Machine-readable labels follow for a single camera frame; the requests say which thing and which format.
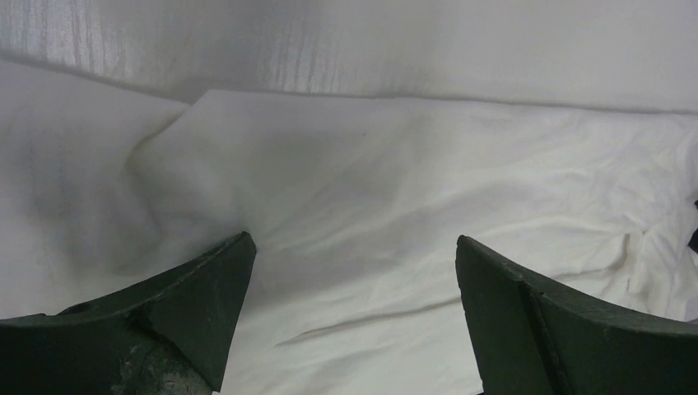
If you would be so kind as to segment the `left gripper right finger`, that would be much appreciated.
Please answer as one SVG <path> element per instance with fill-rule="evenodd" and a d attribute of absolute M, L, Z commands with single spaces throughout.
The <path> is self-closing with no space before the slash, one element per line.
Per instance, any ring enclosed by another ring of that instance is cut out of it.
<path fill-rule="evenodd" d="M 484 393 L 696 393 L 695 324 L 586 295 L 466 236 L 455 267 Z"/>

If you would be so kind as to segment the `white t-shirt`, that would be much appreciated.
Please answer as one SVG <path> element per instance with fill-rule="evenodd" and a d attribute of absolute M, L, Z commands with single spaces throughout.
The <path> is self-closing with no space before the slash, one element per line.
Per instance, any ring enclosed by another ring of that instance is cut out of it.
<path fill-rule="evenodd" d="M 1 65 L 1 315 L 55 314 L 248 231 L 225 394 L 474 394 L 456 241 L 697 316 L 697 119 L 210 90 Z"/>

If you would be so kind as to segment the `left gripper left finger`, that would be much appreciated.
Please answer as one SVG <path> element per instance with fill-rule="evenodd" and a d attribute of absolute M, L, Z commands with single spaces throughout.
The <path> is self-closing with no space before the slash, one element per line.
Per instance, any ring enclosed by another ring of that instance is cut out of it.
<path fill-rule="evenodd" d="M 2 393 L 220 391 L 256 252 L 244 232 L 58 314 L 4 319 Z"/>

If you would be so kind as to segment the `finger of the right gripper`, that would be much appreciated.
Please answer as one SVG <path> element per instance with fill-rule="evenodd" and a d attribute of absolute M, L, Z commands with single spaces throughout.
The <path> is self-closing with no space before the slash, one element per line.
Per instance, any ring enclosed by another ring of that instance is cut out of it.
<path fill-rule="evenodd" d="M 692 251 L 698 253 L 698 228 L 694 230 L 687 245 Z"/>

